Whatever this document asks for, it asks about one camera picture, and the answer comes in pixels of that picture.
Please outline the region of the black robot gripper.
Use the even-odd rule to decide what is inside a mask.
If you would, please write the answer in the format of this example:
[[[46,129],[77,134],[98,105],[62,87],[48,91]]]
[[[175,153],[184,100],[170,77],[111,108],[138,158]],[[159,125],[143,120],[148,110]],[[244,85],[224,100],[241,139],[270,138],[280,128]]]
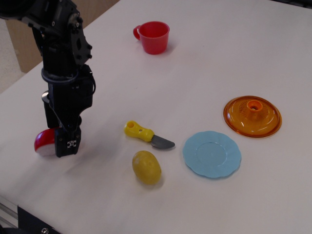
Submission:
[[[44,69],[41,70],[41,76],[48,83],[48,90],[41,98],[47,126],[56,128],[56,156],[75,155],[81,142],[80,114],[92,106],[96,90],[93,73],[88,65],[83,65],[69,77],[56,76]]]

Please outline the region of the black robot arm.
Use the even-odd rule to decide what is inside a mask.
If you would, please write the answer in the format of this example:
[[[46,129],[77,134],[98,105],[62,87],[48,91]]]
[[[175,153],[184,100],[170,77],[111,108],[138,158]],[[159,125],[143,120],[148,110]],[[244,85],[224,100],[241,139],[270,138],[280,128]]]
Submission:
[[[58,157],[74,155],[81,141],[81,113],[92,106],[96,83],[90,67],[92,46],[83,20],[70,0],[3,0],[0,16],[19,20],[33,31],[43,58],[41,76],[48,84],[42,94],[48,128],[35,139],[35,151],[54,149]]]

